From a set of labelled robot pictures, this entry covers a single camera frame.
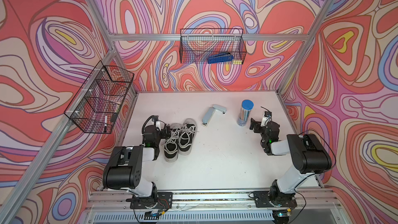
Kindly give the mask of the black canvas sneaker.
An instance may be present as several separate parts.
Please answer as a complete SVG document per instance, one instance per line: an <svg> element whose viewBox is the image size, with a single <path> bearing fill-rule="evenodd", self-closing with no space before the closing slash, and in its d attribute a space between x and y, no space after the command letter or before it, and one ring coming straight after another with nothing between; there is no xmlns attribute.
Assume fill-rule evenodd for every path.
<svg viewBox="0 0 398 224"><path fill-rule="evenodd" d="M197 123L194 119L187 118L183 122L178 140L178 152L180 155L187 156L191 153L197 130Z"/></svg>
<svg viewBox="0 0 398 224"><path fill-rule="evenodd" d="M166 162L175 162L178 159L178 141L180 138L182 124L172 123L170 125L171 136L164 143L164 157Z"/></svg>

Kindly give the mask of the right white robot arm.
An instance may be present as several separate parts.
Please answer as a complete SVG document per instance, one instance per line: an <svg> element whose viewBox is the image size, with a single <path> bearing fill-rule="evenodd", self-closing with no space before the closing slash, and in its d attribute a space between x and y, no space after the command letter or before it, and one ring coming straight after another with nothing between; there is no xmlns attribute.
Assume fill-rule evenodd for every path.
<svg viewBox="0 0 398 224"><path fill-rule="evenodd" d="M297 186L332 168L332 158L314 134L288 134L286 139L280 140L279 124L254 119L250 120L249 128L261 135L260 145L268 156L291 157L292 166L272 183L268 193L271 201L293 198Z"/></svg>

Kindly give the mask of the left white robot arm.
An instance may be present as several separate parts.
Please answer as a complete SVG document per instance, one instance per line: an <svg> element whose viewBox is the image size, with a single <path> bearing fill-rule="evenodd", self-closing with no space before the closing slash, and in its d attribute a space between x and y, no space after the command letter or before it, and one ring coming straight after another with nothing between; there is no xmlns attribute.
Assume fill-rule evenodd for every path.
<svg viewBox="0 0 398 224"><path fill-rule="evenodd" d="M144 127L143 143L136 146L117 146L103 172L105 189L126 190L138 198L158 197L155 183L143 178L144 162L156 161L160 153L160 142L171 136L170 126L162 129L156 125Z"/></svg>

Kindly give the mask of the pencil tube with blue lid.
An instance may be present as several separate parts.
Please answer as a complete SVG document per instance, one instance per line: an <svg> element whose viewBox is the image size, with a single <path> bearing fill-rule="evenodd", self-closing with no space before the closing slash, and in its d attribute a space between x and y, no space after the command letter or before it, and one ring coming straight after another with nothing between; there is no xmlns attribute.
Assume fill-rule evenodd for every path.
<svg viewBox="0 0 398 224"><path fill-rule="evenodd" d="M240 112L237 119L237 124L240 126L245 126L251 110L254 107L254 103L251 100L243 100L241 103Z"/></svg>

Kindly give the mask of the white marker in basket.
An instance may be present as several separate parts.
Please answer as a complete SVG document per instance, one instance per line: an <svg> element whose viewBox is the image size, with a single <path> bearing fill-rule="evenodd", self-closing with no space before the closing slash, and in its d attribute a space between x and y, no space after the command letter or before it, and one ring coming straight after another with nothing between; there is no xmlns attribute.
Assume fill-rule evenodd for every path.
<svg viewBox="0 0 398 224"><path fill-rule="evenodd" d="M108 123L108 116L105 115L105 117L104 117L104 129L103 129L104 133L107 133L107 123Z"/></svg>

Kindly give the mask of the grey blue stapler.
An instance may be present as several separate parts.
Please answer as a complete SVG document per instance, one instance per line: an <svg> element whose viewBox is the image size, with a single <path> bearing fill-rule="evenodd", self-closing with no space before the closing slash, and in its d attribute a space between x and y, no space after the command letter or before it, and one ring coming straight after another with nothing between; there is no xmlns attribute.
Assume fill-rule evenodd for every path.
<svg viewBox="0 0 398 224"><path fill-rule="evenodd" d="M210 107L202 118L202 125L204 127L208 126L215 112L225 114L227 112L227 108L217 104Z"/></svg>

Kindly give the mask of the yellow item in basket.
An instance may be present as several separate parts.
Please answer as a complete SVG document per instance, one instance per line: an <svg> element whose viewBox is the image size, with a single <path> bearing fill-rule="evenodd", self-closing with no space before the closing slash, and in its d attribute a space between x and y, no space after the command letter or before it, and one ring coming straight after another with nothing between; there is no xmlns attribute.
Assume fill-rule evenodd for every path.
<svg viewBox="0 0 398 224"><path fill-rule="evenodd" d="M242 65L242 63L243 63L242 60L233 60L232 61L233 65Z"/></svg>

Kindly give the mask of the blue stapler in basket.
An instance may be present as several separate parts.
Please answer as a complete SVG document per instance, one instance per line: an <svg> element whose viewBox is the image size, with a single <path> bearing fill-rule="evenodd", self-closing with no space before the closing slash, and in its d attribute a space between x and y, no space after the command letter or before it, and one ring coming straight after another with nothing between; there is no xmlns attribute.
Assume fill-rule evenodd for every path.
<svg viewBox="0 0 398 224"><path fill-rule="evenodd" d="M230 52L221 52L207 58L208 64L226 63L234 60L234 56Z"/></svg>

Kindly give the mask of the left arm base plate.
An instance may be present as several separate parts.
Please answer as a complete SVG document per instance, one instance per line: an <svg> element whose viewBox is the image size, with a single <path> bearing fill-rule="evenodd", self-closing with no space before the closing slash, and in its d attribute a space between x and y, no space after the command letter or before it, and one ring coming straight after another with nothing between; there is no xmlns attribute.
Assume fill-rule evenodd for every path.
<svg viewBox="0 0 398 224"><path fill-rule="evenodd" d="M130 209L163 209L167 210L172 207L173 193L170 191L153 193L150 197L139 198L133 195L132 198L126 199L130 204Z"/></svg>

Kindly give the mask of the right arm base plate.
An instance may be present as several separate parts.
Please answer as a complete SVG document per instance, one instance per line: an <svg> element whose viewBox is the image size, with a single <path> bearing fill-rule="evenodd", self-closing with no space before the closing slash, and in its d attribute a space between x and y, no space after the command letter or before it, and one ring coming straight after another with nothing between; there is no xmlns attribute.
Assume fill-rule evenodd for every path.
<svg viewBox="0 0 398 224"><path fill-rule="evenodd" d="M253 191L248 197L255 201L257 208L291 208L297 207L295 194L272 193L269 191Z"/></svg>

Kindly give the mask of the aluminium rail with vents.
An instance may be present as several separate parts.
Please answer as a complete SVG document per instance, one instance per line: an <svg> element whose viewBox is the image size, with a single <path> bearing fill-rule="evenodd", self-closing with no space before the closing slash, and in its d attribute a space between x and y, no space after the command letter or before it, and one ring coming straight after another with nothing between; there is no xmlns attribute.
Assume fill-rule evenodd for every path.
<svg viewBox="0 0 398 224"><path fill-rule="evenodd" d="M174 190L160 192L154 209L142 209L121 191L93 193L80 224L349 224L336 194L300 189L287 203L271 206L265 189Z"/></svg>

